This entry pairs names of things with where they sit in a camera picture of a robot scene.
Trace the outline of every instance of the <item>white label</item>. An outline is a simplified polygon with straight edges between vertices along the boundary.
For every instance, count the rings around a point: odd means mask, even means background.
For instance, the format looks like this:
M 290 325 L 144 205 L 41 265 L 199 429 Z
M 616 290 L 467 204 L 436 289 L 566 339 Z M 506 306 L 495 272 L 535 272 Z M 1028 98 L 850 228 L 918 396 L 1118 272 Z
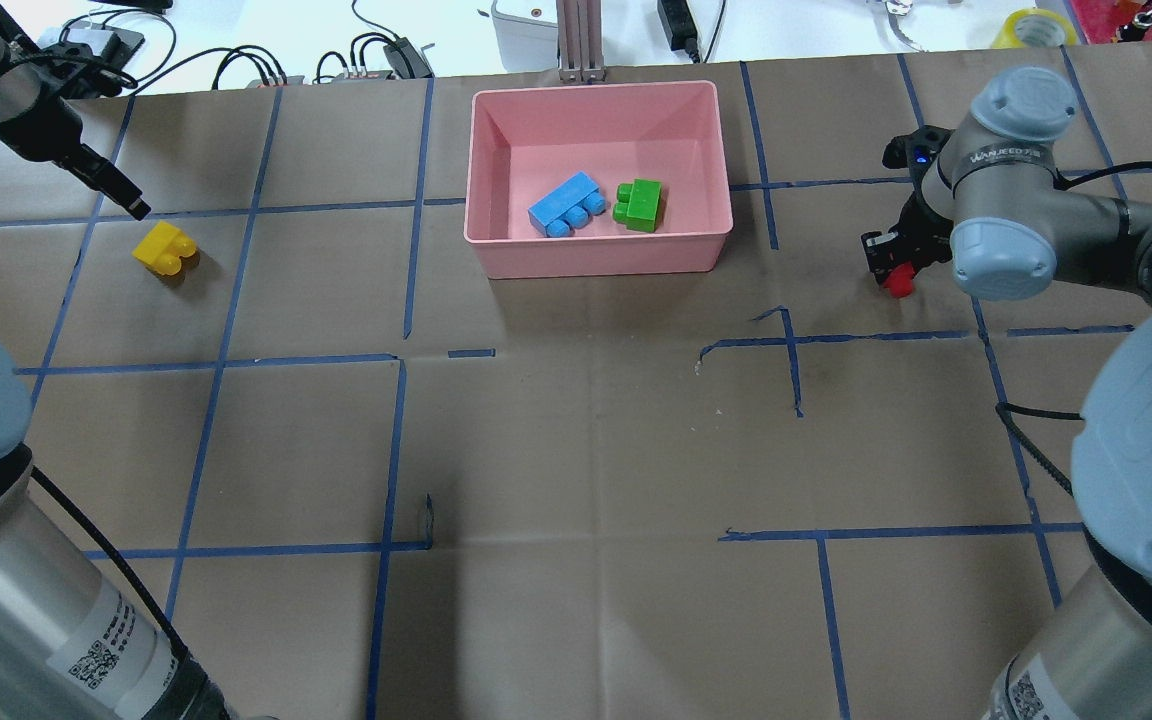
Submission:
M 141 720 L 177 669 L 168 639 L 108 579 L 101 579 L 88 617 L 47 666 L 122 720 Z
M 1011 675 L 1007 700 L 1018 720 L 1079 720 L 1056 692 L 1043 655 L 1034 655 L 1024 670 Z

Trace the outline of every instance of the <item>white container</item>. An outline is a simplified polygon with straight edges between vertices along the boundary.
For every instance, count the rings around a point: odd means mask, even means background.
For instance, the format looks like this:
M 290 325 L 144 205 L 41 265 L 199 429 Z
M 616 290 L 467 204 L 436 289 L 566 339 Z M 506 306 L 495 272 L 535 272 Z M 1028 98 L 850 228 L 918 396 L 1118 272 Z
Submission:
M 554 0 L 493 0 L 492 24 L 500 47 L 500 65 L 508 73 L 558 68 Z

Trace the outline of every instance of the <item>roll of yellow tape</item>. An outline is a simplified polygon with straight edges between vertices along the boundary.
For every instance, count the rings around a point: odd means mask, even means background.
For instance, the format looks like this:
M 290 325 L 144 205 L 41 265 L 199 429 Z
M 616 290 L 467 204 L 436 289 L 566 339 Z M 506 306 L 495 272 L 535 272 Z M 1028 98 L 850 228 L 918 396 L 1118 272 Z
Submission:
M 1078 33 L 1064 15 L 1029 8 L 1007 15 L 991 47 L 1056 47 L 1078 45 Z

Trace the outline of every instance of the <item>metal cylinder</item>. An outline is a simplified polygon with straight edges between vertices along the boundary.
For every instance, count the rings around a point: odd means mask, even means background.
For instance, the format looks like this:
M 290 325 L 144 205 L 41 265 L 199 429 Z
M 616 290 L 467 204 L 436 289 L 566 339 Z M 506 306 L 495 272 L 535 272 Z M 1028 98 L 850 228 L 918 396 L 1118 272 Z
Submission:
M 31 455 L 0 460 L 0 720 L 237 720 L 29 501 Z
M 998 676 L 983 720 L 1152 720 L 1152 624 L 1093 564 Z

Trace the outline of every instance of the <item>pink plastic box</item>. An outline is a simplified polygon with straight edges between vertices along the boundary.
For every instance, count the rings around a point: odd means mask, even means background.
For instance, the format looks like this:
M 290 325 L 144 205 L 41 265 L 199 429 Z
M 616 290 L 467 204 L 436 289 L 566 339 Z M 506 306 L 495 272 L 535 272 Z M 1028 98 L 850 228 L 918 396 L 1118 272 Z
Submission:
M 608 209 L 570 237 L 544 237 L 526 209 L 577 170 L 594 179 Z M 664 182 L 657 232 L 629 232 L 612 220 L 617 184 L 634 179 Z M 714 83 L 473 97 L 465 240 L 488 278 L 705 272 L 730 232 Z

